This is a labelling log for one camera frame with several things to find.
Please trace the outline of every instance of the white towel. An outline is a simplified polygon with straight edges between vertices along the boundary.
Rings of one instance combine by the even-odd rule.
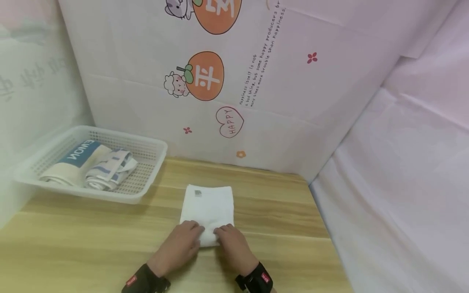
[[[85,177],[85,187],[96,190],[116,189],[135,168],[138,162],[125,149],[115,149],[103,155]]]
[[[213,230],[227,224],[234,225],[233,212],[231,187],[206,188],[188,185],[179,222],[198,222],[205,227],[200,236],[200,246],[217,246],[219,244]]]
[[[42,173],[39,180],[83,187],[86,172],[95,165],[99,157],[110,151],[110,148],[98,141],[84,141]]]

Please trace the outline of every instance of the black wrist strap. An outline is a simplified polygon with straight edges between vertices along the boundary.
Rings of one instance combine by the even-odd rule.
[[[249,275],[236,277],[236,282],[241,290],[250,293],[270,293],[273,288],[272,278],[261,263]]]
[[[166,278],[159,278],[147,264],[138,269],[126,283],[121,293],[163,293],[171,286]]]

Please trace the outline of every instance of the basket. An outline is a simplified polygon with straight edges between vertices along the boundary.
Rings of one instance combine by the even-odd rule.
[[[85,140],[99,141],[111,149],[122,147],[131,151],[138,162],[137,168],[113,191],[58,185],[39,180],[45,170]],[[102,128],[77,126],[51,140],[24,161],[15,172],[15,181],[70,195],[137,204],[155,180],[167,149],[168,145],[161,140]]]

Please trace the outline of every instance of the wooden table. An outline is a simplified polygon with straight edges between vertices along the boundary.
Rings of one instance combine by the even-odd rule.
[[[138,205],[40,191],[0,231],[0,292],[116,293],[181,215],[188,184],[231,186],[234,224],[279,293],[352,292],[297,175],[167,158]],[[219,248],[169,276],[170,292],[238,292]]]

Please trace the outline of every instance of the heart drawing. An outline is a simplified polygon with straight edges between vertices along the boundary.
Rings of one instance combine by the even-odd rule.
[[[244,124],[244,119],[238,111],[232,107],[221,107],[216,114],[218,123],[221,124],[220,134],[226,138],[235,137]]]

